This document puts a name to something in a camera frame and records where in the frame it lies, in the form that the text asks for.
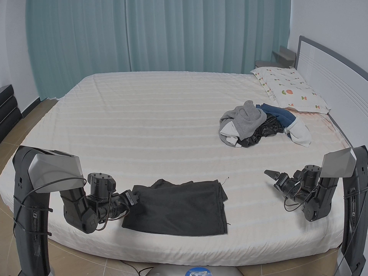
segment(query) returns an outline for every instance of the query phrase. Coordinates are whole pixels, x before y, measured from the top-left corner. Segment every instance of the tiled floor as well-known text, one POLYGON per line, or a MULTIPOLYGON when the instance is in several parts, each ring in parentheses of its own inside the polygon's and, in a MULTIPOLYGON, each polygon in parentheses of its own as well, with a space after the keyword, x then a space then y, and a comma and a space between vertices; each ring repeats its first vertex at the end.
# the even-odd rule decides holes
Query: tiled floor
MULTIPOLYGON (((0 172, 10 156, 35 124, 52 108, 55 100, 44 100, 21 120, 0 143, 0 172)), ((16 241, 12 234, 12 212, 0 199, 0 276, 16 276, 20 271, 16 241)), ((136 272, 119 260, 101 258, 65 247, 49 240, 50 263, 56 276, 134 276, 136 272)), ((306 256, 277 263, 239 267, 245 276, 332 276, 337 249, 324 254, 306 256)), ((132 263, 138 270, 152 267, 150 263, 132 263)))

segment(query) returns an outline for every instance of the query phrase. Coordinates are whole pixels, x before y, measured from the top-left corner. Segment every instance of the mattress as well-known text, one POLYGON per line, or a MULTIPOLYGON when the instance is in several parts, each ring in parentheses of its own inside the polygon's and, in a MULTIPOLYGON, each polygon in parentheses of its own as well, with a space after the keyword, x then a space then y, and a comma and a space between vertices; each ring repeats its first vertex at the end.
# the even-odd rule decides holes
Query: mattress
MULTIPOLYGON (((226 146, 218 136, 219 119, 248 99, 270 104, 253 75, 127 72, 84 78, 22 144, 75 154, 85 177, 108 173, 119 192, 136 184, 150 186, 160 178, 175 184, 218 179, 228 196, 224 203, 228 234, 148 234, 112 221, 105 230, 87 235, 66 223, 60 195, 52 193, 54 212, 48 221, 52 239, 98 256, 180 265, 252 265, 337 247, 343 238, 342 183, 330 214, 308 222, 300 209, 284 210, 283 197, 264 170, 292 175, 306 164, 321 165, 325 153, 348 147, 343 136, 326 115, 295 113, 311 132, 308 148, 285 134, 262 138, 250 148, 226 146)), ((0 182, 1 196, 12 209, 11 159, 0 182)))

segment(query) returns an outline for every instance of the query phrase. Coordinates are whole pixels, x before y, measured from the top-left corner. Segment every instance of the headboard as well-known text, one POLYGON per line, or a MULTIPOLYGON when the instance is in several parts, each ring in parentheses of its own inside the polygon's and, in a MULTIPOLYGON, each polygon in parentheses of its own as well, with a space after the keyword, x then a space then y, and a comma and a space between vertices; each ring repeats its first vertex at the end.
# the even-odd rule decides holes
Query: headboard
POLYGON ((330 118, 350 144, 368 146, 368 72, 303 36, 295 68, 331 107, 330 118))

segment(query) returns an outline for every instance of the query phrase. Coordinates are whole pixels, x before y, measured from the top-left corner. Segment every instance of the teal curtain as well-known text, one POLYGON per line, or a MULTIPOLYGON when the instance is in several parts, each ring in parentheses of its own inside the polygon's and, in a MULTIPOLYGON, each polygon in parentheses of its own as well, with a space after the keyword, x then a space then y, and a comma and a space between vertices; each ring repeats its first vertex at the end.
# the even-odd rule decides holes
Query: teal curtain
POLYGON ((116 71, 249 73, 287 45, 291 0, 27 0, 41 99, 116 71))

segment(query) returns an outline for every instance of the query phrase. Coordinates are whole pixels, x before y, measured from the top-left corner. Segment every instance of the wall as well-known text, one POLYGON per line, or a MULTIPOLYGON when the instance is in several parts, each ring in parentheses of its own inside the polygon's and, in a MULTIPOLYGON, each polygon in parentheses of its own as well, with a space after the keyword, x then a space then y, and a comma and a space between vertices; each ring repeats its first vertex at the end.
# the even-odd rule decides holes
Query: wall
POLYGON ((28 55, 25 3, 0 0, 0 85, 13 85, 21 112, 38 98, 28 55))
POLYGON ((288 48, 303 35, 368 71, 368 0, 292 0, 288 48))

